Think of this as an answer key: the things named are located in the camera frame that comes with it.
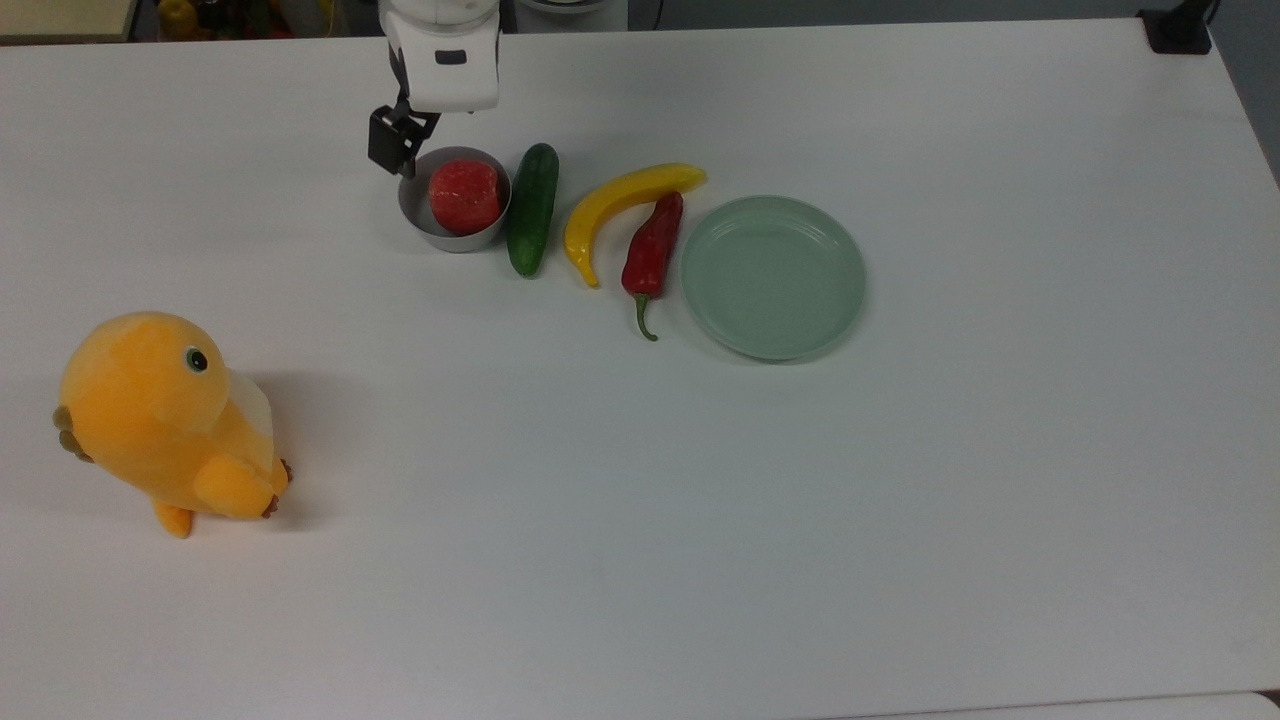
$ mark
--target plastic plate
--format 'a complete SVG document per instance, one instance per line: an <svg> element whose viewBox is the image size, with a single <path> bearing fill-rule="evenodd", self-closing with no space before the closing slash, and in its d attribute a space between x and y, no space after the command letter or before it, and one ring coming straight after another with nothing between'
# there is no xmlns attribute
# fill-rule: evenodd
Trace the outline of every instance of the plastic plate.
<svg viewBox="0 0 1280 720"><path fill-rule="evenodd" d="M845 228L813 205L778 196L713 210L685 242L678 272L698 324L760 360L831 348L867 290L861 252Z"/></svg>

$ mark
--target yellow banana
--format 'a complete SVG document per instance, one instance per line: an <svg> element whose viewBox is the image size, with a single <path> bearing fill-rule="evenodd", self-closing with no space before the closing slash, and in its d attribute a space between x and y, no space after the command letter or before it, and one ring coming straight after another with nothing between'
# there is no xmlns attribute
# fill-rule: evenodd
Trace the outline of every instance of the yellow banana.
<svg viewBox="0 0 1280 720"><path fill-rule="evenodd" d="M611 179L573 208L564 227L564 255L582 273L586 284L600 287L591 269L591 246L600 225L627 208L654 202L668 192L689 192L704 182L707 172L684 163L653 165Z"/></svg>

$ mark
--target red chili pepper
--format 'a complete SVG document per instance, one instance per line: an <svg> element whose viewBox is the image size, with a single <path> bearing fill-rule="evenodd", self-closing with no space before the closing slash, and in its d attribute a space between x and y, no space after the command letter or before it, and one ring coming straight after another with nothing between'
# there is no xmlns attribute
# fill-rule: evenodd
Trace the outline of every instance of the red chili pepper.
<svg viewBox="0 0 1280 720"><path fill-rule="evenodd" d="M622 287L636 299L636 323L648 340L658 340L644 324L644 309L649 300L662 295L662 282L667 275L671 251L680 234L680 217L685 213L685 200L678 192L663 195L653 208L653 215L631 238L627 264L622 268Z"/></svg>

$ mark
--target cucumber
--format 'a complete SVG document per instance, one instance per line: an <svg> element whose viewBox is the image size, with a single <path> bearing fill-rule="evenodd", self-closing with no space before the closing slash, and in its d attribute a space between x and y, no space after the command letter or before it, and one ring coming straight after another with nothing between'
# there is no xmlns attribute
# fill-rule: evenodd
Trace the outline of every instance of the cucumber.
<svg viewBox="0 0 1280 720"><path fill-rule="evenodd" d="M511 266L526 278L534 277L543 264L558 182L559 156L556 149L539 142L525 151L507 210L507 254Z"/></svg>

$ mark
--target plush duck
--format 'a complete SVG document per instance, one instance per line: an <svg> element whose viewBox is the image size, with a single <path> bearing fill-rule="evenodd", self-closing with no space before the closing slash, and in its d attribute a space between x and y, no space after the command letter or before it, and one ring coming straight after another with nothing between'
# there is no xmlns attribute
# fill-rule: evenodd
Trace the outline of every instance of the plush duck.
<svg viewBox="0 0 1280 720"><path fill-rule="evenodd" d="M179 538L192 512L269 518L292 479L266 396L175 315L133 313L90 333L63 373L54 425L64 448L147 493Z"/></svg>

